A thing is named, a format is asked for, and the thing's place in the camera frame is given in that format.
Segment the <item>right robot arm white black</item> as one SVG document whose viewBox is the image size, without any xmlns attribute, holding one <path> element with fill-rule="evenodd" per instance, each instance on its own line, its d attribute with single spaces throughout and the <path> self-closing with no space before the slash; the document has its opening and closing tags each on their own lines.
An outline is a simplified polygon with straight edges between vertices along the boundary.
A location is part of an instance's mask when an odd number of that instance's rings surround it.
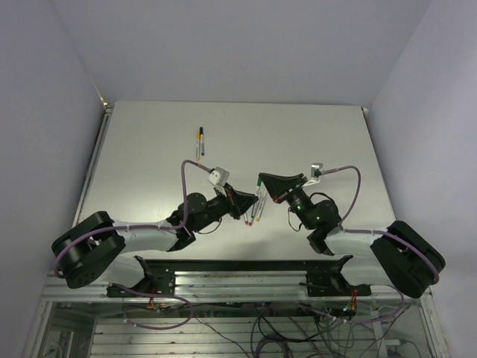
<svg viewBox="0 0 477 358">
<path fill-rule="evenodd" d="M 316 253 L 340 258 L 328 278 L 335 294 L 345 295 L 360 285 L 392 286 L 410 298 L 420 298 L 439 282 L 445 259 L 406 222 L 396 220 L 382 229 L 346 228 L 347 216 L 339 213 L 332 198 L 325 195 L 315 203 L 306 194 L 305 175 L 262 172 L 259 179 L 272 201 L 286 202 L 299 227 L 309 231 L 307 239 Z"/>
</svg>

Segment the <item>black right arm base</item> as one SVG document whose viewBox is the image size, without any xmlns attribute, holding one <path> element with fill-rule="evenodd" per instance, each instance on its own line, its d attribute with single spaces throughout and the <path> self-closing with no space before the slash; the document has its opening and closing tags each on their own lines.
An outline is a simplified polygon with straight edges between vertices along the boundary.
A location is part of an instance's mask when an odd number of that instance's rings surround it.
<svg viewBox="0 0 477 358">
<path fill-rule="evenodd" d="M 353 293 L 357 296 L 370 296 L 369 285 L 354 286 L 344 279 L 341 270 L 351 258 L 351 255 L 347 255 L 339 260 L 306 261 L 306 281 L 299 285 L 306 288 L 309 297 L 344 297 Z"/>
</svg>

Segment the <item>white pen yellow end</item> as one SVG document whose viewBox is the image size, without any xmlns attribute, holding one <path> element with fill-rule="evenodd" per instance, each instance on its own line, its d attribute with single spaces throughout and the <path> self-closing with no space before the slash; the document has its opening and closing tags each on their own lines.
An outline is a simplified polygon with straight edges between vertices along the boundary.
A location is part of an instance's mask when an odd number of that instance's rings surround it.
<svg viewBox="0 0 477 358">
<path fill-rule="evenodd" d="M 196 146 L 195 146 L 195 158 L 196 161 L 200 161 L 200 140 L 197 140 L 197 132 L 196 132 Z"/>
</svg>

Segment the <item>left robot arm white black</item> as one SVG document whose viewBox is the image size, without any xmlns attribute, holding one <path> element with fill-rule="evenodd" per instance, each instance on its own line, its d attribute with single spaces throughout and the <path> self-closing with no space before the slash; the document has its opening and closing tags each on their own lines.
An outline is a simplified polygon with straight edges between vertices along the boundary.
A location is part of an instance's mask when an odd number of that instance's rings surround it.
<svg viewBox="0 0 477 358">
<path fill-rule="evenodd" d="M 196 235 L 224 216 L 239 220 L 257 201 L 254 194 L 234 190 L 231 185 L 216 190 L 210 200 L 194 192 L 166 219 L 153 223 L 127 223 L 98 211 L 73 227 L 51 246 L 54 274 L 70 289 L 95 281 L 125 286 L 135 296 L 146 295 L 152 273 L 140 251 L 180 251 Z"/>
</svg>

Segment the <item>white pen blue end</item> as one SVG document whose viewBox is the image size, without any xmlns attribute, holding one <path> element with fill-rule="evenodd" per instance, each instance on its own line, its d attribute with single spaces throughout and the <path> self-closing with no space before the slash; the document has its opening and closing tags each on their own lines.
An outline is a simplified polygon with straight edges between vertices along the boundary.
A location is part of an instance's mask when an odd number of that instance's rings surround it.
<svg viewBox="0 0 477 358">
<path fill-rule="evenodd" d="M 204 135 L 201 135 L 200 138 L 200 155 L 205 156 L 205 139 Z"/>
</svg>

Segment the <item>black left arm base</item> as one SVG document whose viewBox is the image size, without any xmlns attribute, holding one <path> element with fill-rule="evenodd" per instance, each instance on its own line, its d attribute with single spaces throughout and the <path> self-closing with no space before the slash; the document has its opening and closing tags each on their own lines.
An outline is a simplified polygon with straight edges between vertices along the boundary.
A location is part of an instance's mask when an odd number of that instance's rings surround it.
<svg viewBox="0 0 477 358">
<path fill-rule="evenodd" d="M 172 295 L 175 274 L 169 268 L 154 268 L 140 256 L 116 257 L 101 275 L 108 282 L 108 298 L 148 297 Z"/>
</svg>

